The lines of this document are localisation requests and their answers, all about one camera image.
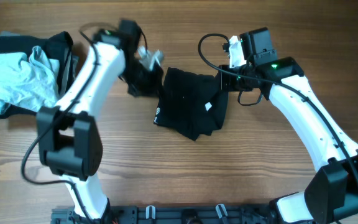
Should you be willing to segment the black t-shirt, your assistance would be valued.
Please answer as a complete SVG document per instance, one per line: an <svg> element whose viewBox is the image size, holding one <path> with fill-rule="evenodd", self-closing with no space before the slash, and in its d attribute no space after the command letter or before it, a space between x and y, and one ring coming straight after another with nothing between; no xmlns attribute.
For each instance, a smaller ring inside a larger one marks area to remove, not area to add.
<svg viewBox="0 0 358 224"><path fill-rule="evenodd" d="M176 130L195 141L223 127L228 92L220 87L220 76L202 75L169 67L154 124Z"/></svg>

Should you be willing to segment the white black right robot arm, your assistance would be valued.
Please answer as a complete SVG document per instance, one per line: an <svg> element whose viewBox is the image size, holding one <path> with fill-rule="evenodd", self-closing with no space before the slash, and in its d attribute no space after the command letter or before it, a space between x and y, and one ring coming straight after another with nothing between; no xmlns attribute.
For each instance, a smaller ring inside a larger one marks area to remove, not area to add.
<svg viewBox="0 0 358 224"><path fill-rule="evenodd" d="M260 65L218 68L238 88L258 88L291 124L316 171L306 189L276 198L267 223L340 223L358 214L358 143L333 120L291 57Z"/></svg>

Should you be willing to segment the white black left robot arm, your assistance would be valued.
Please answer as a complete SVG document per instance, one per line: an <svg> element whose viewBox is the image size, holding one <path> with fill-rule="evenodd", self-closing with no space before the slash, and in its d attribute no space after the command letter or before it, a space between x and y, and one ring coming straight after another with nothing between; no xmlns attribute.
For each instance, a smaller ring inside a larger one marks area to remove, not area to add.
<svg viewBox="0 0 358 224"><path fill-rule="evenodd" d="M162 53L138 48L145 37L139 27L101 29L90 41L90 52L79 77L54 106L37 113L38 136L33 146L39 159L65 184L75 203L56 209L52 223L114 223L110 201L98 177L103 144L96 118L117 79L134 97L157 97L162 87Z"/></svg>

